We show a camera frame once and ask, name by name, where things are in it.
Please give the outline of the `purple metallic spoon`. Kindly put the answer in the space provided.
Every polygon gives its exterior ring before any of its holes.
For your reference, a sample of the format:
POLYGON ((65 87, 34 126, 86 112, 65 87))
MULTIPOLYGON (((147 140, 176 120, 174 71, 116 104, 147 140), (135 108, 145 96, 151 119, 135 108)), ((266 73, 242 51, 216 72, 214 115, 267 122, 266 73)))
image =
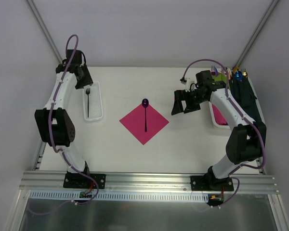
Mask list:
POLYGON ((143 99, 143 100, 142 100, 142 106, 143 106, 144 112, 145 112, 145 113, 144 113, 144 119, 145 119, 145 120, 144 120, 144 124, 145 124, 145 125, 144 125, 144 128, 145 128, 144 131, 147 132, 147 113, 146 113, 146 112, 147 112, 147 108, 148 108, 148 106, 149 106, 149 101, 148 101, 148 99, 143 99))

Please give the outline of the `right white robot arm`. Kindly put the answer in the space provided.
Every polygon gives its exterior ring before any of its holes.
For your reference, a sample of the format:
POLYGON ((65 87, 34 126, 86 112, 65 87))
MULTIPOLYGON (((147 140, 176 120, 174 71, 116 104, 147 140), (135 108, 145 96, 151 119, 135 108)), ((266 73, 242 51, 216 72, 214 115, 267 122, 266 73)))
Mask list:
POLYGON ((191 176, 193 191, 233 191, 230 176, 248 162, 264 156, 266 126, 256 122, 234 100, 226 83, 213 79, 209 70, 196 74, 193 90, 176 90, 171 115, 190 113, 200 109, 200 104, 210 102, 223 115, 231 130, 225 156, 208 168, 203 176, 191 176))

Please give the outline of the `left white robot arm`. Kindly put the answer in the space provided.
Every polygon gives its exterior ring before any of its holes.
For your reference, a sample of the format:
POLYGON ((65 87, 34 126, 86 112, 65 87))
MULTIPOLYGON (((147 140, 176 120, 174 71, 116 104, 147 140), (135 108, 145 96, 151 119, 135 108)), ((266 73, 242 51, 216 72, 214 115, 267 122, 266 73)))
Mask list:
POLYGON ((81 188, 89 186, 91 176, 86 161, 74 144, 75 126, 68 115, 71 93, 93 84, 82 51, 68 49, 66 59, 56 68, 56 82, 50 99, 43 109, 35 111, 34 117, 44 143, 59 153, 67 164, 67 171, 76 174, 74 182, 81 188))

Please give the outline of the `black fork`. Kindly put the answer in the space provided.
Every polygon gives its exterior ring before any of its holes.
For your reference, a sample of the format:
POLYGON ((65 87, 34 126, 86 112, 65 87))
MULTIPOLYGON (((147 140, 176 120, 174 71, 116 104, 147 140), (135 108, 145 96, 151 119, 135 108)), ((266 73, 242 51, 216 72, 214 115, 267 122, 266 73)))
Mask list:
POLYGON ((90 116, 90 92, 91 92, 90 88, 87 88, 85 91, 85 93, 87 95, 87 117, 90 116))

